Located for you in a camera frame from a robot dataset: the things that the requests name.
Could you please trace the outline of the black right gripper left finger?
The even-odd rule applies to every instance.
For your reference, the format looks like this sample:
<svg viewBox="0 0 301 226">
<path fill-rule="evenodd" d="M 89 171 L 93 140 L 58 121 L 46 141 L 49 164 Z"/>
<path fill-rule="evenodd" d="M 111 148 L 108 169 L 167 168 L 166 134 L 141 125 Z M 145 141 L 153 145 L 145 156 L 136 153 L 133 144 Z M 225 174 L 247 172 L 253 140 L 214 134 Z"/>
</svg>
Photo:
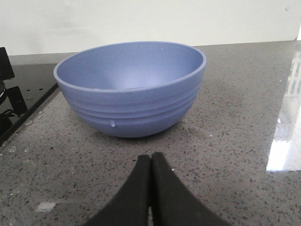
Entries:
<svg viewBox="0 0 301 226">
<path fill-rule="evenodd" d="M 138 156 L 126 182 L 108 204 L 84 225 L 146 226 L 148 224 L 150 164 L 148 155 Z"/>
</svg>

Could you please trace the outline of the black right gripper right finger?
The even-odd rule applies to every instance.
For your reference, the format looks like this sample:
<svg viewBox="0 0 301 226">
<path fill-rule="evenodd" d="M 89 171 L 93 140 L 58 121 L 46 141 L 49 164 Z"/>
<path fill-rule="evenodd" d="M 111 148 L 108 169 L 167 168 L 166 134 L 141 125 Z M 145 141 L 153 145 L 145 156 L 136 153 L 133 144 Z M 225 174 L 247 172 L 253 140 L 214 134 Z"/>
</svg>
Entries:
<svg viewBox="0 0 301 226">
<path fill-rule="evenodd" d="M 155 226 L 228 226 L 204 206 L 173 173 L 163 153 L 151 157 Z"/>
</svg>

